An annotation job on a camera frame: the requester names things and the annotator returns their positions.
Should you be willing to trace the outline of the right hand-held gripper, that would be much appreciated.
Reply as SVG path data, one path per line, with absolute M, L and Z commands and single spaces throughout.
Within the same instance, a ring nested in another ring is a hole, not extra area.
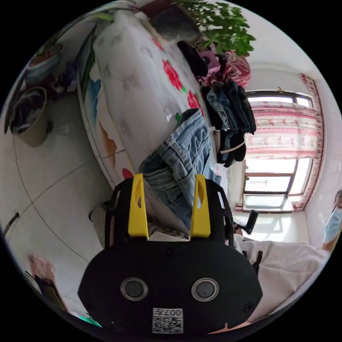
M 244 257 L 244 262 L 242 266 L 242 274 L 243 275 L 252 275 L 252 271 L 255 275 L 259 275 L 260 264 L 263 258 L 263 251 L 258 250 L 256 254 L 256 259 L 254 261 L 250 261 L 248 259 L 249 254 L 246 250 L 242 250 L 242 255 Z

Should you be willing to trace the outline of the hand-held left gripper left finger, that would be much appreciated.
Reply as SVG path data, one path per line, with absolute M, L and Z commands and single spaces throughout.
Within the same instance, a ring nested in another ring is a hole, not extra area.
M 148 223 L 144 197 L 144 180 L 141 173 L 134 175 L 130 199 L 128 235 L 148 240 Z

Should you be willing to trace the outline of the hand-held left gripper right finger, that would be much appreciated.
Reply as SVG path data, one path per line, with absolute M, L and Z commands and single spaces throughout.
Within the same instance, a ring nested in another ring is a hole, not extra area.
M 211 234 L 206 178 L 196 175 L 190 239 L 206 239 Z

